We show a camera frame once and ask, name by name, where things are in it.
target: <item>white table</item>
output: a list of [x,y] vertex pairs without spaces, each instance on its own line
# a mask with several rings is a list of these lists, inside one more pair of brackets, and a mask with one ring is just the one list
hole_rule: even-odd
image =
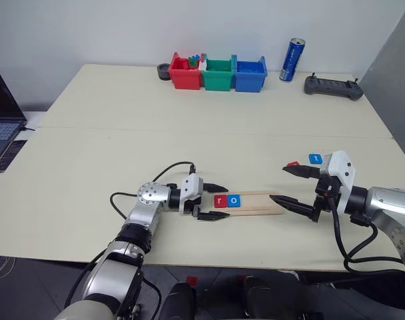
[[[36,130],[40,120],[44,117],[45,111],[25,111],[23,112],[25,118],[27,118],[27,128]],[[34,134],[32,130],[21,131],[16,136],[15,140],[29,140]]]
[[[344,149],[356,185],[405,188],[405,156],[365,98],[308,96],[304,75],[290,84],[276,78],[270,73],[260,95],[179,91],[155,68],[84,66],[0,180],[0,236],[10,234],[0,255],[89,261],[123,223],[109,195],[135,192],[181,160],[231,191],[276,190],[312,203],[316,181],[281,168]],[[116,200],[125,213],[135,201]],[[347,249],[368,232],[342,218]],[[398,256],[382,233],[361,255]],[[328,213],[314,224],[294,213],[207,223],[165,212],[145,263],[343,270]],[[361,266],[383,267],[400,266]]]

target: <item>blue can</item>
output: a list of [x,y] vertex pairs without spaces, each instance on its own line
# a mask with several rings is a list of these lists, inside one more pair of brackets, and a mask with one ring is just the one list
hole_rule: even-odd
[[285,56],[284,65],[280,73],[280,79],[286,82],[293,80],[294,73],[296,72],[297,64],[302,55],[305,40],[293,38],[290,40],[287,55]]

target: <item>laptop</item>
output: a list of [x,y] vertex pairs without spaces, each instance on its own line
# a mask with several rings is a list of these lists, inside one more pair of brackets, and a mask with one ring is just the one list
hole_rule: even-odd
[[26,122],[25,116],[0,75],[0,156]]

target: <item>plastic bin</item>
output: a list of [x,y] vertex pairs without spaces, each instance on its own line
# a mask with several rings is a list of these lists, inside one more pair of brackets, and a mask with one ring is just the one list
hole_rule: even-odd
[[206,90],[229,91],[234,76],[234,64],[230,60],[207,59],[207,66],[202,72]]
[[198,70],[199,61],[196,67],[190,68],[187,58],[180,58],[175,52],[171,59],[169,74],[176,89],[199,90],[202,87],[201,71]]
[[235,91],[260,92],[264,85],[264,78],[268,76],[266,63],[262,56],[258,62],[237,61],[236,55],[232,56],[234,62]]

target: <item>laptop keyboard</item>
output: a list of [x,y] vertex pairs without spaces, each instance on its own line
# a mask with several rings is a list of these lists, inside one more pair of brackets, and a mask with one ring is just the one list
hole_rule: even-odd
[[18,126],[18,123],[0,123],[0,140],[8,140]]

